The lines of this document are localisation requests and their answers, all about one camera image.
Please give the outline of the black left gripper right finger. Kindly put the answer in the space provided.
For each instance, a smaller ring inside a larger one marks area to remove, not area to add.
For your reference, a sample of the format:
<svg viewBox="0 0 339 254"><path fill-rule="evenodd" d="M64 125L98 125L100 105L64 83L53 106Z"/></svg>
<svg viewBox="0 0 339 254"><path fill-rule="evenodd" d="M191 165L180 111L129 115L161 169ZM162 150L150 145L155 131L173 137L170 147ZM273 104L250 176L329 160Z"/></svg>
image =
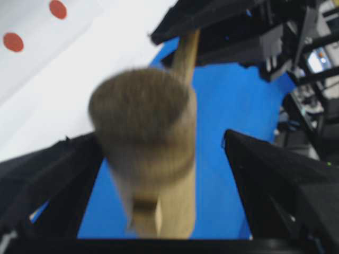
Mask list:
<svg viewBox="0 0 339 254"><path fill-rule="evenodd" d="M231 129L224 150L253 239L338 253L338 167Z"/></svg>

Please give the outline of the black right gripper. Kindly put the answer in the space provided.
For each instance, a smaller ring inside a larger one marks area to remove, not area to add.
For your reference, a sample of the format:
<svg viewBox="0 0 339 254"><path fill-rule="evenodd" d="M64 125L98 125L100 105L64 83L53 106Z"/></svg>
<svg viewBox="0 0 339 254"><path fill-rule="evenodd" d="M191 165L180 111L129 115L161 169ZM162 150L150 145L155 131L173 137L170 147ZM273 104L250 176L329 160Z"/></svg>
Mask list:
<svg viewBox="0 0 339 254"><path fill-rule="evenodd" d="M274 1L177 1L150 35L159 45L178 38L163 59L176 72L237 63L255 66L263 79L277 79L292 61L282 56L284 24Z"/></svg>

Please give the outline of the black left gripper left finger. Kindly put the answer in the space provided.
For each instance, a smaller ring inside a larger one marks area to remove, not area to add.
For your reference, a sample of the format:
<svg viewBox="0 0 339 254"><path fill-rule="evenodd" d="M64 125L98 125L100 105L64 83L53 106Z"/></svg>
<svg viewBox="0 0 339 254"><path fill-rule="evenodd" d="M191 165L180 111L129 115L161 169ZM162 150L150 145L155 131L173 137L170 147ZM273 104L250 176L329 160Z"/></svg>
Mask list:
<svg viewBox="0 0 339 254"><path fill-rule="evenodd" d="M1 253L76 239L102 160L91 132L1 162Z"/></svg>

